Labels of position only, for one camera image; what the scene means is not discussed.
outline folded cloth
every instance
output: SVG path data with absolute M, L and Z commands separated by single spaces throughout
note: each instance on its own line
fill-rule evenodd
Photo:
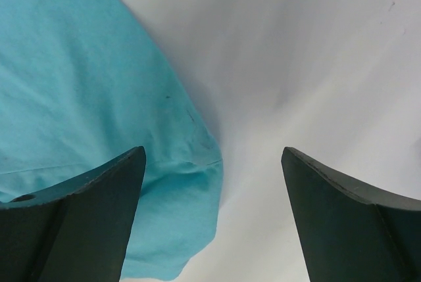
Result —
M 120 0 L 0 0 L 0 201 L 137 145 L 147 169 L 122 277 L 175 278 L 214 237 L 221 155 Z

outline white background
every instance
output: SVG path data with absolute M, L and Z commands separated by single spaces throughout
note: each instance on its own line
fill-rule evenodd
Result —
M 308 281 L 285 146 L 421 199 L 421 0 L 123 1 L 226 165 L 216 239 L 177 282 Z

